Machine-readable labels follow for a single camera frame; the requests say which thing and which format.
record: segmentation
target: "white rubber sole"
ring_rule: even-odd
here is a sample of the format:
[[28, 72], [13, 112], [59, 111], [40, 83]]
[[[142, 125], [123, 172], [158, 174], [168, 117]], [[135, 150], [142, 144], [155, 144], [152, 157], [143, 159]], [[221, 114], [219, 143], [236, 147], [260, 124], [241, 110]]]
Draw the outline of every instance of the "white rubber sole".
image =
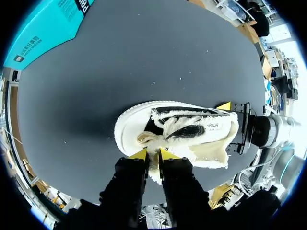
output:
[[[131, 156], [134, 153], [137, 153], [138, 150], [136, 148], [134, 148], [133, 150], [131, 150], [131, 149], [128, 150], [127, 147], [128, 147], [128, 145], [136, 145], [136, 141], [137, 141], [136, 137], [141, 132], [144, 131], [145, 126], [148, 122], [148, 119], [150, 118], [151, 109], [159, 108], [159, 107], [170, 107], [170, 106], [173, 106], [173, 107], [183, 106], [183, 107], [200, 108], [200, 109], [204, 108], [204, 107], [201, 107], [201, 106], [196, 106], [196, 105], [182, 103], [182, 102], [175, 102], [175, 101], [151, 101], [151, 102], [145, 102], [145, 103], [133, 106], [132, 108], [123, 112], [119, 116], [119, 118], [117, 119], [117, 121], [115, 123], [114, 138], [115, 138], [115, 142], [116, 142], [119, 150], [122, 153], [124, 153], [126, 156]], [[132, 118], [133, 116], [135, 117], [135, 120], [136, 119], [138, 121], [142, 120], [140, 122], [144, 123], [143, 127], [137, 127], [137, 126], [131, 127], [132, 124], [129, 124], [129, 123], [131, 122], [130, 118]], [[131, 133], [132, 139], [130, 140], [130, 142], [132, 142], [132, 143], [126, 142], [126, 144], [124, 144], [123, 134], [126, 131], [129, 131]]]

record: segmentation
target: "desk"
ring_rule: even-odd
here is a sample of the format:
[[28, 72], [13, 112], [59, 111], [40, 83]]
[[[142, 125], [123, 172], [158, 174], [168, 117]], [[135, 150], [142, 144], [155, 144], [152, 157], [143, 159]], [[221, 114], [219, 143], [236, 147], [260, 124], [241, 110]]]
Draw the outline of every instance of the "desk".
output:
[[[124, 156], [113, 137], [118, 116], [151, 100], [250, 102], [260, 115], [257, 51], [229, 22], [186, 1], [95, 1], [75, 39], [21, 74], [20, 132], [35, 173], [61, 192], [98, 203]], [[228, 169], [194, 168], [195, 176], [212, 189], [249, 165], [257, 149], [233, 153]], [[149, 179], [143, 204], [162, 202], [162, 187]]]

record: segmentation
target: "robotic arm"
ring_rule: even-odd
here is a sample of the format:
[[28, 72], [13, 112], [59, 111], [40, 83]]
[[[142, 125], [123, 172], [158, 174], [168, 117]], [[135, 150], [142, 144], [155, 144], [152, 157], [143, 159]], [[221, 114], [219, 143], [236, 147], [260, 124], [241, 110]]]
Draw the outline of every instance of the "robotic arm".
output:
[[[279, 208], [280, 201], [271, 191], [258, 191], [239, 206], [227, 211], [224, 207], [211, 210], [209, 194], [195, 176], [186, 158], [178, 158], [160, 149], [159, 169], [166, 196], [168, 213], [173, 228], [190, 229], [199, 226], [229, 223], [238, 215], [243, 224], [253, 222], [254, 215], [261, 223], [268, 221]], [[120, 158], [115, 174], [106, 189], [100, 193], [100, 205], [81, 200], [78, 210], [71, 209], [55, 229], [147, 229], [139, 225], [149, 156], [147, 149], [128, 158]]]

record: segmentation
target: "cable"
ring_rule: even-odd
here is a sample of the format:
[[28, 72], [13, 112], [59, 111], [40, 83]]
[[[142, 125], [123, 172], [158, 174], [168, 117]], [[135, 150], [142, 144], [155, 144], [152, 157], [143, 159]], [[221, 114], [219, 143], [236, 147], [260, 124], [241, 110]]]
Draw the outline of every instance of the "cable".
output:
[[239, 177], [238, 177], [239, 185], [240, 185], [240, 187], [242, 188], [242, 192], [243, 192], [244, 194], [246, 194], [248, 197], [252, 196], [252, 194], [250, 194], [250, 193], [246, 190], [246, 188], [242, 185], [241, 176], [242, 176], [243, 172], [245, 172], [246, 170], [250, 170], [250, 169], [257, 168], [257, 167], [264, 166], [264, 165], [266, 165], [266, 164], [271, 163], [271, 162], [274, 160], [274, 158], [278, 155], [278, 153], [280, 152], [280, 150], [281, 150], [281, 148], [276, 149], [276, 152], [274, 153], [274, 155], [272, 156], [272, 158], [271, 158], [269, 161], [264, 162], [264, 163], [262, 163], [262, 164], [258, 164], [258, 165], [254, 165], [254, 166], [247, 167], [247, 168], [243, 169], [243, 170], [240, 172]]
[[6, 130], [6, 128], [4, 128], [4, 127], [2, 127], [2, 128], [3, 128], [3, 130], [4, 130], [6, 133], [10, 134], [11, 137], [13, 137], [15, 140], [17, 140], [20, 144], [22, 144], [22, 142], [21, 142], [20, 140], [18, 140], [16, 137], [14, 137], [13, 134], [11, 134], [8, 130]]

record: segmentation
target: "white fleece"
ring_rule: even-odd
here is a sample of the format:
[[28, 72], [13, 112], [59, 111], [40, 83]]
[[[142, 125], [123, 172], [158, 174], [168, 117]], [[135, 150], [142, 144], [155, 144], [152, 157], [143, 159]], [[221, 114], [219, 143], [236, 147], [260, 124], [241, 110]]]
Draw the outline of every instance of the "white fleece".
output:
[[[147, 147], [151, 158], [149, 175], [154, 181], [161, 184], [156, 154], [159, 148], [167, 147], [168, 151], [174, 155], [181, 158], [187, 157], [196, 167], [211, 169], [228, 167], [228, 155], [225, 149], [238, 132], [237, 114], [218, 109], [211, 110], [218, 112], [218, 114], [193, 111], [171, 111], [159, 114], [153, 110], [152, 120], [158, 127], [163, 128], [163, 135], [151, 135], [150, 132], [146, 132], [148, 138], [144, 139], [144, 146]], [[194, 117], [170, 118], [164, 124], [159, 122], [161, 119], [174, 115], [194, 115]], [[210, 117], [204, 118], [201, 115], [210, 115]], [[205, 127], [204, 134], [194, 138], [169, 138], [166, 140], [166, 137], [173, 132], [189, 125], [202, 125]]]

